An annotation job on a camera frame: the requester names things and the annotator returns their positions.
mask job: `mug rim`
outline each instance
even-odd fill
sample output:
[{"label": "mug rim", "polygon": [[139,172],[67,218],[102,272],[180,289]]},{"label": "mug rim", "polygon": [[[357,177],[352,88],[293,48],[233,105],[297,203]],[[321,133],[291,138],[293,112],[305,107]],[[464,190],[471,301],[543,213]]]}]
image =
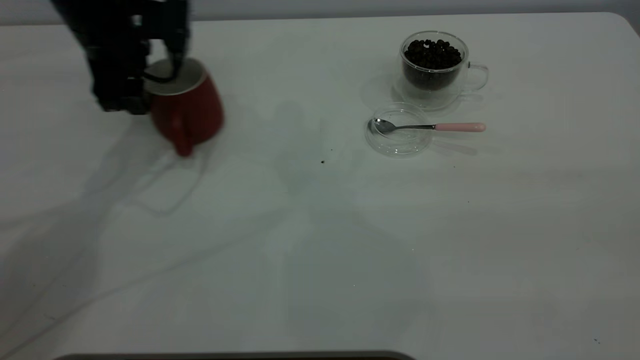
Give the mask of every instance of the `mug rim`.
[{"label": "mug rim", "polygon": [[[421,34],[443,34],[443,35],[447,35],[448,37],[455,38],[457,41],[459,41],[462,44],[463,50],[465,52],[465,57],[457,65],[452,66],[452,67],[447,67],[446,69],[429,69],[427,67],[421,67],[421,66],[418,66],[418,65],[412,63],[404,55],[404,47],[405,47],[407,41],[409,41],[410,38],[412,38],[412,37],[414,37],[416,35],[421,35]],[[405,64],[407,64],[407,65],[409,65],[409,66],[411,66],[411,67],[413,67],[413,68],[415,68],[417,70],[420,70],[420,71],[432,72],[432,73],[450,72],[450,71],[453,71],[453,70],[461,67],[465,62],[467,62],[467,60],[469,59],[469,48],[467,47],[465,42],[462,41],[461,38],[459,38],[456,35],[453,35],[451,33],[447,33],[445,31],[439,31],[439,30],[418,31],[417,33],[413,33],[413,34],[409,35],[408,37],[406,37],[406,39],[402,42],[402,45],[400,46],[400,56],[402,56],[402,60],[405,62]]]},{"label": "mug rim", "polygon": [[[170,63],[169,59],[162,59],[162,60],[158,60],[156,62],[154,62],[153,64],[149,65],[147,67],[147,70],[150,70],[152,67],[154,66],[159,66],[160,64],[164,64],[164,63]],[[184,89],[184,90],[179,90],[176,92],[158,92],[158,91],[153,91],[153,89],[149,88],[149,83],[154,83],[155,82],[151,81],[151,80],[145,80],[145,90],[152,94],[152,95],[156,95],[156,96],[176,96],[176,95],[180,95],[180,94],[185,94],[187,92],[192,91],[193,89],[197,88],[198,86],[200,86],[206,79],[208,76],[207,70],[204,67],[204,64],[202,62],[200,62],[199,60],[196,60],[194,58],[186,58],[184,59],[183,63],[182,63],[182,67],[184,68],[187,64],[192,64],[192,65],[196,65],[198,67],[198,69],[200,70],[200,77],[198,78],[198,81],[196,81],[193,85],[189,86],[188,88]]]}]

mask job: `spoon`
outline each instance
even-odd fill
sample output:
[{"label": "spoon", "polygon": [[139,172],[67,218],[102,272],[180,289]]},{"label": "spoon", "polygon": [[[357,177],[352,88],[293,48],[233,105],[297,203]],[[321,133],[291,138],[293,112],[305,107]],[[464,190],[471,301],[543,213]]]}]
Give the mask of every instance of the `spoon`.
[{"label": "spoon", "polygon": [[382,134],[388,134],[398,129],[425,129],[436,131],[464,131],[467,133],[482,133],[486,130],[486,125],[482,122],[459,122],[452,124],[435,124],[435,125],[407,125],[407,126],[395,126],[393,123],[382,120],[374,119],[373,122],[376,125],[376,129]]}]

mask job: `glass cup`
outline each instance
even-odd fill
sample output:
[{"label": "glass cup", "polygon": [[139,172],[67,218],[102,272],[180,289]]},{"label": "glass cup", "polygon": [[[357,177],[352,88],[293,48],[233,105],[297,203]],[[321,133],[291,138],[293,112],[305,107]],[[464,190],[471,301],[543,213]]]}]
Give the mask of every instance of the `glass cup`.
[{"label": "glass cup", "polygon": [[[448,69],[427,69],[410,62],[404,52],[414,40],[448,42],[460,52],[462,61]],[[467,83],[469,69],[480,70],[484,79],[480,84]],[[422,31],[408,37],[400,47],[394,88],[404,101],[423,110],[439,110],[456,100],[460,94],[469,94],[482,89],[489,80],[489,69],[469,62],[469,49],[458,37],[443,31]]]}]

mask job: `red mug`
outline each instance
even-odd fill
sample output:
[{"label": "red mug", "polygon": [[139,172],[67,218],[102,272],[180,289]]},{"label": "red mug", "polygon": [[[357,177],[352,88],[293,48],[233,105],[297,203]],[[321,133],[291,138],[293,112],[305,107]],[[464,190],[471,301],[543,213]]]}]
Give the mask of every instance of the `red mug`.
[{"label": "red mug", "polygon": [[[153,63],[152,75],[169,76],[169,60]],[[184,60],[178,77],[165,84],[147,81],[151,94],[151,118],[180,156],[189,156],[193,146],[207,141],[222,127],[223,110],[220,96],[207,69],[199,61]]]}]

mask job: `pink spoon handle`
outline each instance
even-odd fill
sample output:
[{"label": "pink spoon handle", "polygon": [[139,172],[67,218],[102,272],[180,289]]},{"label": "pink spoon handle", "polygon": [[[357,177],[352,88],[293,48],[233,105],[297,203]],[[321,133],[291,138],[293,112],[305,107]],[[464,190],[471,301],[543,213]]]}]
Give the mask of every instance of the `pink spoon handle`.
[{"label": "pink spoon handle", "polygon": [[460,122],[457,124],[437,124],[437,131],[464,131],[467,133],[482,133],[486,125],[481,122]]}]

